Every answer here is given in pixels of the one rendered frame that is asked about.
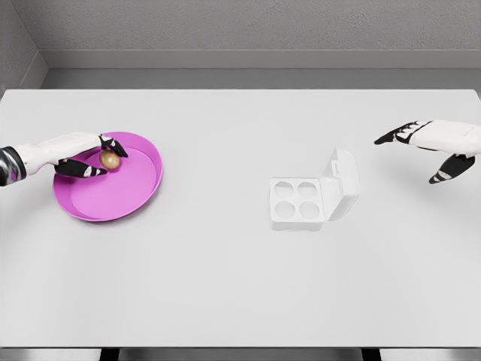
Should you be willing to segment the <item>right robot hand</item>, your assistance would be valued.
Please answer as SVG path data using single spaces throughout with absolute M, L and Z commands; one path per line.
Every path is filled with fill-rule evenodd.
M 374 143 L 398 142 L 450 157 L 429 179 L 430 184 L 450 181 L 467 171 L 481 155 L 481 126 L 448 120 L 414 121 L 380 136 Z

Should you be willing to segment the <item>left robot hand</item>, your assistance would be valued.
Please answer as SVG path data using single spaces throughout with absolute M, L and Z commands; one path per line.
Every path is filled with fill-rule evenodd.
M 73 159 L 80 153 L 100 147 L 102 150 L 112 150 L 118 157 L 127 158 L 129 156 L 115 138 L 88 132 L 72 132 L 60 135 L 42 142 L 40 147 L 46 150 L 48 162 L 54 165 L 57 174 L 75 178 L 97 177 L 107 174 L 106 168 L 96 168 Z

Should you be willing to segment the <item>brown egg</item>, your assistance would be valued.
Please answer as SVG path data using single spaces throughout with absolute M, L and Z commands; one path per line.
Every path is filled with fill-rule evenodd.
M 113 171 L 119 167 L 120 160 L 112 150 L 102 150 L 98 156 L 98 160 L 103 168 Z

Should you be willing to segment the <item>white egg box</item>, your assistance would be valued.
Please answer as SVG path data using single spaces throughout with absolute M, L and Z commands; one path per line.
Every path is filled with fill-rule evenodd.
M 323 173 L 316 177 L 273 177 L 269 208 L 274 231 L 319 231 L 344 217 L 361 193 L 354 156 L 334 149 Z

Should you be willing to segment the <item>pink round plate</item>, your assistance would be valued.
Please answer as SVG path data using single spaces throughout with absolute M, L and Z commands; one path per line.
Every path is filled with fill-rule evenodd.
M 130 132 L 106 135 L 121 143 L 129 155 L 121 159 L 118 168 L 98 177 L 53 177 L 57 203 L 80 220 L 102 222 L 124 217 L 142 207 L 162 179 L 162 158 L 151 141 Z

